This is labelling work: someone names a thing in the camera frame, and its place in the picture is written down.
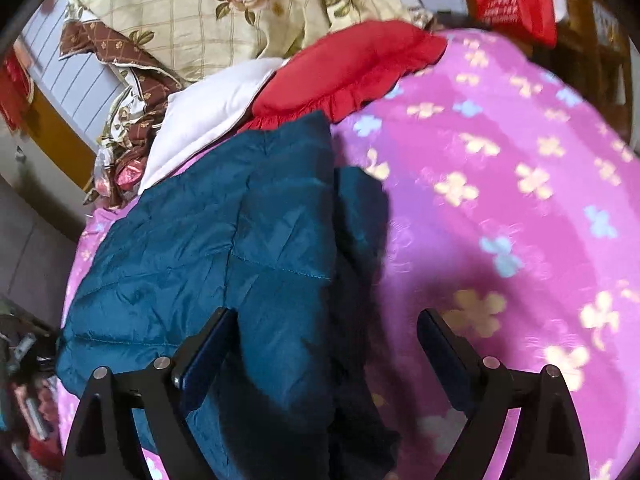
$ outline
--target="red pillow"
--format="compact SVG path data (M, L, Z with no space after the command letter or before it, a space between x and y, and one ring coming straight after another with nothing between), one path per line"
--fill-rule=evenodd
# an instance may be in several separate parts
M314 110L337 123L388 93L406 73L436 63L447 40L410 23L369 21L316 41L267 83L240 131L274 130Z

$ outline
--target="white pillow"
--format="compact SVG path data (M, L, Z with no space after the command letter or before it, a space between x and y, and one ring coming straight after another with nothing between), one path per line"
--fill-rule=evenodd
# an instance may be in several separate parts
M252 59L171 94L162 127L149 151L138 194L231 130L284 63L276 57Z

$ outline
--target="pillow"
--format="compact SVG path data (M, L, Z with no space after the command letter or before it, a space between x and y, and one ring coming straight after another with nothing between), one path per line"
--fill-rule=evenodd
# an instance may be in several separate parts
M436 63L446 46L445 38L397 20L329 34L276 72L240 131L273 130L314 110L338 123L388 93L406 73Z
M277 57L252 59L169 95L166 115L151 145L138 194L231 130L284 62Z

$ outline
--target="striped headboard panel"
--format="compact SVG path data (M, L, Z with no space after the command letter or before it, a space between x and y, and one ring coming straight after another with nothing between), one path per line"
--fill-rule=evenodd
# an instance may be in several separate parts
M22 31L34 59L31 76L60 116L92 150L109 106L124 86L93 54L58 60L66 0L46 0Z

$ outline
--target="bed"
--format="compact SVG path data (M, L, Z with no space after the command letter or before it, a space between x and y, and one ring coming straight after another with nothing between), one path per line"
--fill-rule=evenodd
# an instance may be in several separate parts
M367 365L373 401L402 436L387 480L432 477L465 422L415 337L427 307L508 367L558 366L591 477L615 478L640 442L638 161L575 91L505 38L446 36L435 66L332 126L338 164L381 181L390 201ZM96 249L136 203L88 221L65 316ZM61 387L63 445L77 405ZM499 476L514 420L486 478ZM165 479L158 457L145 455L154 480Z

